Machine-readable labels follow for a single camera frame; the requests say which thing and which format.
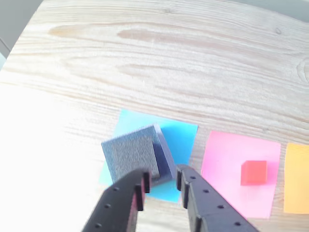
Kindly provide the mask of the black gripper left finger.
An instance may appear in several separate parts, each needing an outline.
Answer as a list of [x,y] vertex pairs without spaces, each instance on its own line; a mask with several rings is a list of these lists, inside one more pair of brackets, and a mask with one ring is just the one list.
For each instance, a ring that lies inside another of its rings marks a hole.
[[149,171],[131,171],[108,187],[85,224],[84,232],[134,232],[150,192]]

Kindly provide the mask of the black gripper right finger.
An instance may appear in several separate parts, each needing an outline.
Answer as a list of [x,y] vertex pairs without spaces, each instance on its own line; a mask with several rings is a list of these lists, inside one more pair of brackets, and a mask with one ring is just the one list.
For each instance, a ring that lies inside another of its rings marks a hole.
[[245,219],[198,172],[188,165],[177,166],[177,189],[188,211],[192,232],[256,232]]

